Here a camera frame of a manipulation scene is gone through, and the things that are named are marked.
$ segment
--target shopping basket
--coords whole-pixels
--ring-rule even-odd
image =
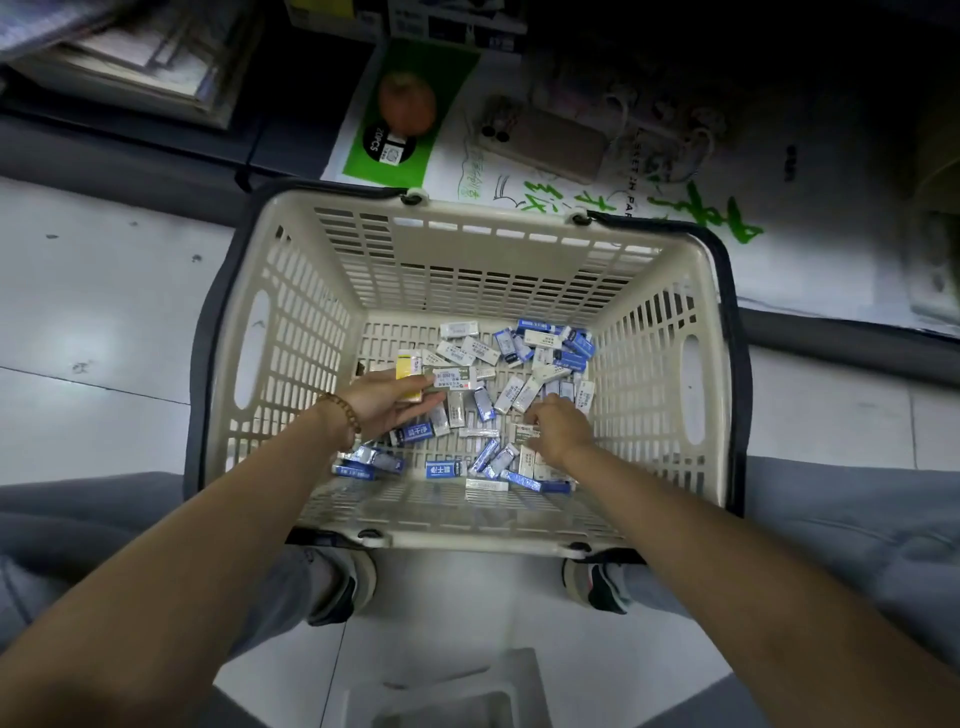
[[[322,391],[431,348],[439,324],[519,318],[593,334],[597,442],[737,515],[752,382],[723,244],[698,226],[583,209],[540,215],[422,190],[273,182],[256,191],[204,303],[191,362],[186,482],[195,492]],[[493,395],[507,378],[501,360]],[[501,432],[516,415],[498,416]],[[394,452],[402,475],[319,485],[293,538],[318,544],[622,557],[590,492],[469,491],[425,479],[479,438]]]

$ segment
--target yellow eraser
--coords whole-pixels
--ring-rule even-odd
[[[423,374],[423,359],[420,356],[419,349],[401,349],[396,353],[396,378],[403,379],[406,376]],[[423,392],[416,392],[406,397],[401,397],[397,401],[407,401],[411,403],[423,401]]]

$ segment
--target shoe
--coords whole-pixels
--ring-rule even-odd
[[[376,591],[376,564],[367,551],[307,546],[303,552],[307,561],[319,555],[343,575],[333,596],[319,604],[306,618],[306,623],[311,627],[342,624],[373,599],[373,592]]]
[[[589,609],[625,615],[633,600],[618,578],[619,570],[617,564],[585,564],[564,559],[561,576],[566,593],[575,602]]]

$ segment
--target phone case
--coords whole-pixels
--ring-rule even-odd
[[[493,96],[477,126],[477,143],[495,154],[590,184],[607,149],[600,132],[506,96]]]

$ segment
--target white floor tile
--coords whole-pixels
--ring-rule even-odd
[[[554,728],[636,726],[730,672],[691,619],[587,609],[566,595],[560,561],[523,567],[511,646],[537,650]]]
[[[912,384],[917,467],[927,471],[960,471],[960,391]]]
[[[268,728],[318,728],[343,632],[301,622],[224,665],[214,684]]]
[[[557,559],[457,552],[376,554],[370,610],[347,626],[324,727],[363,683],[420,684],[534,647],[553,724],[638,725],[730,669],[694,622],[639,608],[585,609]]]
[[[914,467],[905,380],[751,347],[751,455],[826,465]]]
[[[0,484],[183,472],[190,408],[0,369]]]
[[[189,402],[231,231],[0,178],[0,366]]]

